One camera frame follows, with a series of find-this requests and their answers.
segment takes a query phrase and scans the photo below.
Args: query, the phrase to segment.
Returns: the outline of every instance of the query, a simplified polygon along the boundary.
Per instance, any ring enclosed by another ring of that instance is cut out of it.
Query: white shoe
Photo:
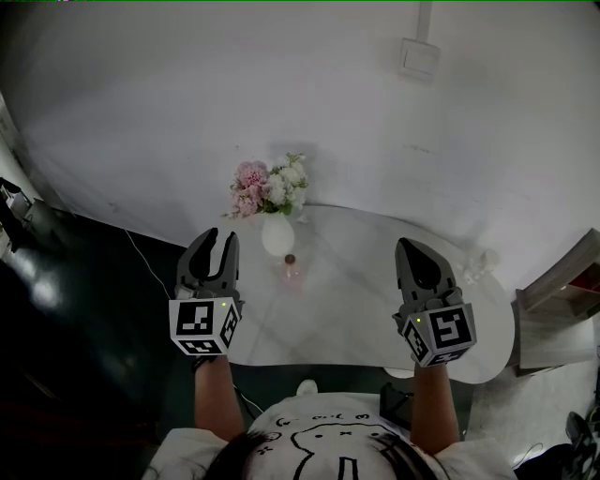
[[[307,379],[298,385],[296,389],[296,396],[301,397],[303,395],[315,395],[319,393],[319,387],[314,380]]]

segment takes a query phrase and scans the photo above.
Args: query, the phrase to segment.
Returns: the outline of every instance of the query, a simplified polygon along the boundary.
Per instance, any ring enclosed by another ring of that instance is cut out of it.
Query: white vase
[[[292,225],[284,214],[264,214],[262,245],[266,251],[276,257],[282,257],[292,251],[294,241]]]

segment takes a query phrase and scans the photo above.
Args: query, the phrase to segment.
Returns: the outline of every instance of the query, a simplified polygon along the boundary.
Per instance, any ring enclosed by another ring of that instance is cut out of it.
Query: light switch
[[[441,52],[438,47],[403,38],[401,54],[401,74],[427,82],[433,81],[440,62]]]

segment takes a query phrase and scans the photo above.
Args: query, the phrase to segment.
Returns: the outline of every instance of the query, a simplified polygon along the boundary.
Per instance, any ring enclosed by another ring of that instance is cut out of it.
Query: oval tabletop
[[[339,207],[307,206],[306,223],[293,221],[292,253],[301,277],[284,280],[285,265],[261,242],[262,219],[218,221],[212,258],[229,232],[240,241],[237,290],[246,301],[229,350],[230,361],[250,366],[361,365],[413,370],[414,361],[392,314],[402,304],[395,248],[402,236],[442,254],[472,303],[477,343],[448,364],[450,378],[483,383],[498,375],[513,346],[510,302],[492,275],[468,285],[458,271],[465,253],[440,237],[396,218]]]

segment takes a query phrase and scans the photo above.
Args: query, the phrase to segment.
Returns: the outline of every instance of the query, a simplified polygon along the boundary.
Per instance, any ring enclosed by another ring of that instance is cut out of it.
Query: forearm
[[[210,430],[227,442],[244,432],[232,371],[225,355],[203,363],[196,370],[194,419],[196,428]]]
[[[411,441],[435,455],[458,440],[458,420],[446,365],[415,365]]]

